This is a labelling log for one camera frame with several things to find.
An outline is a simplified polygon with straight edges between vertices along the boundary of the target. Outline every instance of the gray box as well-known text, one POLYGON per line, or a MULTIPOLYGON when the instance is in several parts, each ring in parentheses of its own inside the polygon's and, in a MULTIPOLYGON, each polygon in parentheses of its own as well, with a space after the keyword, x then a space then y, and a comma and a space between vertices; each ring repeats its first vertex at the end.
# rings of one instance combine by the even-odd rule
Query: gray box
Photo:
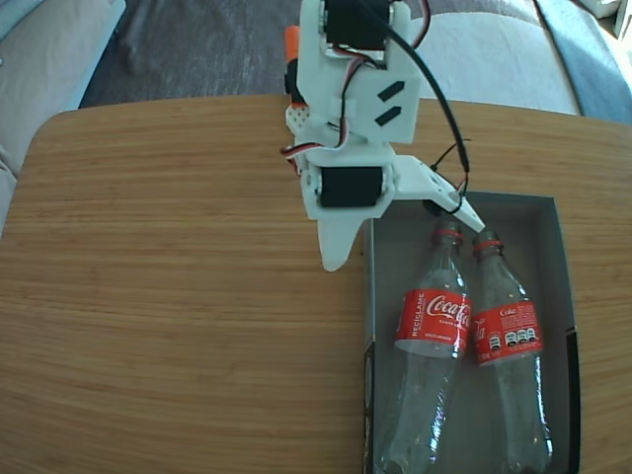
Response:
MULTIPOLYGON (((553 440, 551 473, 576 474, 580 464, 581 407, 577 331, 573 296, 552 197, 490 193, 468 194, 489 228, 505 242, 505 255, 536 305, 542 334, 543 395, 553 440)), ((420 201, 394 201, 381 219, 364 228, 367 316, 365 324, 364 472, 377 472, 379 434, 384 415, 395 401, 403 354, 394 335, 403 295, 425 252, 435 220, 420 201)), ((474 234, 465 231, 462 269, 476 295, 474 234)), ((487 473, 495 462, 491 443, 495 414, 488 372, 476 364, 470 339, 457 373, 447 411, 437 473, 487 473)))

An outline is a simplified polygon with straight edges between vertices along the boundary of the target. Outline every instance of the dark gray floor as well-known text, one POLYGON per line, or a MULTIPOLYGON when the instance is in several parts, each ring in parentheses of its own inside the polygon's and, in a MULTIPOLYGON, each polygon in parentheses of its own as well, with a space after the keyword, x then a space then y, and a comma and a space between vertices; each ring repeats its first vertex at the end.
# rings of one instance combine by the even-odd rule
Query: dark gray floor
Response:
MULTIPOLYGON (((416 0, 414 14, 420 9, 416 0)), ((82 107, 283 92, 283 31, 300 0, 126 0, 82 107)), ((531 0, 431 0, 433 14, 491 12, 538 24, 531 0)))

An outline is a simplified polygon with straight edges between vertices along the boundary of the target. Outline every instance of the bottle label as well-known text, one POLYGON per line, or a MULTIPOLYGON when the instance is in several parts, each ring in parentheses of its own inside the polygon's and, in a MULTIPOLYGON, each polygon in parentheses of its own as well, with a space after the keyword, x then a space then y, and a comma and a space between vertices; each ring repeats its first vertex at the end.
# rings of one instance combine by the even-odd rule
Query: bottle label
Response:
POLYGON ((415 289, 406 293, 397 341, 429 341, 465 349, 470 300, 443 289, 415 289))
POLYGON ((475 315, 474 339, 479 363, 544 349, 535 307, 530 301, 475 315))

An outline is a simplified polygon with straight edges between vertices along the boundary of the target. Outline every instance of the wood grain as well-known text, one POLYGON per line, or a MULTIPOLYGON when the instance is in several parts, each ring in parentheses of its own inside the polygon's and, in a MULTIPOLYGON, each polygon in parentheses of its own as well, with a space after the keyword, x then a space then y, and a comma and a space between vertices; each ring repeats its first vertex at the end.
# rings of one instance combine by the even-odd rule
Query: wood grain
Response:
MULTIPOLYGON (((284 107, 166 101, 41 129, 0 242, 1 472, 360 472, 360 247, 321 270, 277 153, 284 107)), ((558 200, 584 470, 628 472, 632 129, 454 108, 474 140, 473 189, 558 200)), ((400 151, 429 162, 450 143, 424 102, 400 151)))

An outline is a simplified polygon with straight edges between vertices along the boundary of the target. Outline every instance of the plastic bottle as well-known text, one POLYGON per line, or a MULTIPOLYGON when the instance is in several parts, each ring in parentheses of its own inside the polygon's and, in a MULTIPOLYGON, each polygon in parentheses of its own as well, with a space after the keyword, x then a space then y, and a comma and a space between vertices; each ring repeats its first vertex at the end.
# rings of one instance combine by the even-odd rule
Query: plastic bottle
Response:
POLYGON ((472 331, 478 361, 493 370, 501 403, 494 430, 500 473, 546 471, 553 453, 542 399, 542 336, 533 303, 503 255, 498 234, 474 239, 481 294, 475 298, 472 331))
POLYGON ((463 236, 440 221, 426 270, 406 293, 395 338, 406 353, 397 406, 386 423, 378 468, 387 474, 422 474, 436 462, 445 412, 465 352, 470 301, 459 269, 463 236))

